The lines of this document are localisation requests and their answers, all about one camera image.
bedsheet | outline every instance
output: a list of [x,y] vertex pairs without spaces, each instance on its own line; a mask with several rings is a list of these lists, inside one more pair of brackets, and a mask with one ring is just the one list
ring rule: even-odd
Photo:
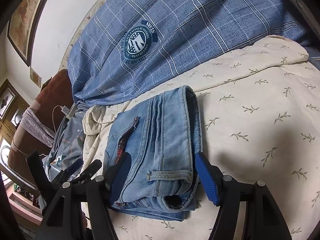
[[266,35],[308,46],[298,15],[287,0],[106,0],[69,55],[74,100],[125,102]]
[[[117,113],[186,84],[199,100],[210,163],[241,182],[265,181],[292,239],[306,240],[320,219],[320,72],[307,60],[308,53],[296,42],[268,36],[202,63],[134,100],[94,106],[84,120],[93,117],[97,122],[83,121],[89,134],[84,168],[94,159],[103,161]],[[111,217],[119,239],[208,239],[219,208],[201,186],[196,201],[198,208],[183,222],[115,212]],[[85,204],[83,210],[88,216]],[[241,203],[235,239],[241,238],[244,213]]]

framed picture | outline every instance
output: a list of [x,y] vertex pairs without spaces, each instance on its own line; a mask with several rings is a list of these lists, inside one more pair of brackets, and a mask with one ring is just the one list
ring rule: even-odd
[[23,0],[9,20],[8,39],[27,66],[31,63],[36,29],[46,1]]
[[30,79],[36,84],[39,88],[41,88],[41,77],[30,67]]
[[16,93],[10,85],[7,84],[0,95],[0,120],[2,120],[7,113],[7,110],[9,110],[11,103],[15,99]]

beige comforter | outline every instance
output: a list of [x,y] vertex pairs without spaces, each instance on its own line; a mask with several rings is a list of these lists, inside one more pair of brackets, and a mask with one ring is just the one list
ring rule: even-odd
[[[94,106],[83,125],[84,167],[103,162],[108,133],[119,112],[181,85],[201,107],[204,151],[224,174],[240,182],[262,179],[278,203],[294,240],[308,238],[320,219],[320,72],[299,44],[268,36],[228,52],[115,106]],[[198,208],[183,222],[112,212],[119,239],[208,239],[218,207],[197,191]],[[87,216],[86,205],[83,209]],[[241,238],[245,204],[235,239]]]

glass window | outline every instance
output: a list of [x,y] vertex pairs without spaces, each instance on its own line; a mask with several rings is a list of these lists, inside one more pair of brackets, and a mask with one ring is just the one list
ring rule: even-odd
[[13,99],[14,99],[14,93],[11,91],[10,88],[7,88],[0,98],[0,118],[1,119],[3,118],[5,111],[8,109]]
[[9,157],[9,153],[10,153],[10,149],[3,149],[2,148],[4,146],[9,146],[10,147],[10,144],[3,138],[2,139],[2,142],[1,142],[1,145],[0,145],[0,153],[2,155],[2,159],[3,161],[8,164],[8,157]]
[[[4,149],[2,151],[2,148],[4,146],[9,146],[10,147],[10,144],[3,138],[2,142],[1,142],[1,145],[0,145],[0,154],[2,154],[3,161],[8,164],[8,156],[9,156],[10,150],[9,149]],[[1,171],[1,177],[2,177],[2,181],[3,181],[4,185],[7,185],[11,181],[11,179],[9,179],[8,176],[5,175],[2,171]]]
[[21,114],[21,110],[17,109],[17,111],[15,112],[15,114],[13,115],[12,119],[11,119],[11,123],[17,127],[18,123],[21,121],[22,119],[22,114]]

metal screw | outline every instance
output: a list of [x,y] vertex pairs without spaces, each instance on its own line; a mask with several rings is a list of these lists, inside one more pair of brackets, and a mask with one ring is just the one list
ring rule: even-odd
[[64,182],[63,184],[62,184],[62,187],[63,188],[68,188],[68,187],[70,187],[70,185],[71,185],[71,183],[70,182]]
[[264,182],[263,180],[258,180],[258,181],[257,181],[257,184],[258,184],[260,187],[265,186],[265,182]]
[[100,176],[95,177],[94,180],[95,180],[96,182],[100,182],[100,181],[103,181],[103,180],[104,180],[104,177],[103,177],[102,175],[100,175]]
[[232,180],[232,177],[230,175],[224,175],[223,176],[223,180],[224,181],[231,181]]

